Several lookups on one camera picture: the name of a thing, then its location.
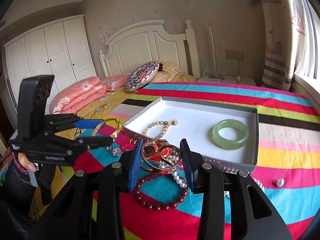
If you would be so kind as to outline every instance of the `patterned curtain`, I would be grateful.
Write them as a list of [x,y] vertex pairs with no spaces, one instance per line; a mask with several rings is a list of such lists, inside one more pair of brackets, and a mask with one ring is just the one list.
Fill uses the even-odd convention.
[[289,91],[306,40],[303,0],[262,0],[266,59],[262,86]]

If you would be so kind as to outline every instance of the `white headboard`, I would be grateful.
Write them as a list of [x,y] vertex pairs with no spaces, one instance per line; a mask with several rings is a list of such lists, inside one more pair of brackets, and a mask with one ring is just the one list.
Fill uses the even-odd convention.
[[182,34],[167,33],[163,28],[164,20],[139,22],[119,30],[106,42],[108,54],[103,55],[100,50],[106,77],[131,73],[149,61],[161,59],[175,63],[183,75],[200,78],[196,32],[190,20],[185,22],[187,28]]

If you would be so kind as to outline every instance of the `nightstand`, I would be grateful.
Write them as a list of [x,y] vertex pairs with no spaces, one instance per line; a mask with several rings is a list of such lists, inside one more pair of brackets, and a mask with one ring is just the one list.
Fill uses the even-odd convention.
[[239,85],[248,85],[248,86],[257,86],[253,78],[248,78],[248,77],[241,77],[241,81],[237,82],[236,77],[231,77],[231,76],[224,76],[224,80],[217,82],[214,80],[209,80],[204,78],[203,76],[199,78],[197,82],[203,82],[203,83],[226,83],[226,84],[239,84]]

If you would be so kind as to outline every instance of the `shallow tray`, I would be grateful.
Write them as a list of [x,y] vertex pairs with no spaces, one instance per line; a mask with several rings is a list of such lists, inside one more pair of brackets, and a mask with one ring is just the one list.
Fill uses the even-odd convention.
[[[185,138],[190,150],[202,155],[209,162],[223,171],[237,172],[246,170],[252,173],[258,157],[259,120],[257,109],[211,101],[184,98],[160,97],[128,120],[124,132],[130,138],[144,141],[157,136],[163,126],[157,125],[148,131],[148,137],[142,131],[152,122],[177,119],[177,126],[170,126],[162,139],[177,147]],[[212,129],[223,119],[235,119],[243,122],[249,130],[249,139],[245,146],[237,150],[224,150],[216,146],[212,139]],[[237,131],[233,128],[220,130],[224,138],[234,140]]]

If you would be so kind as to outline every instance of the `bed post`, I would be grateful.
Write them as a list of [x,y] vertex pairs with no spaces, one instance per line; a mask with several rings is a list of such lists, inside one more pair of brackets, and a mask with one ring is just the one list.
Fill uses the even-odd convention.
[[192,75],[196,79],[199,79],[201,77],[201,73],[200,73],[200,62],[199,62],[199,55],[198,55],[196,32],[195,32],[195,29],[192,27],[190,20],[186,20],[185,23],[187,25],[186,36],[187,36],[187,41],[188,41],[189,51],[190,51]]
[[104,55],[102,54],[102,50],[99,50],[99,53],[100,53],[99,58],[100,58],[100,62],[101,62],[102,68],[103,68],[103,72],[106,77],[109,77],[110,75],[108,73],[106,62],[103,60]]

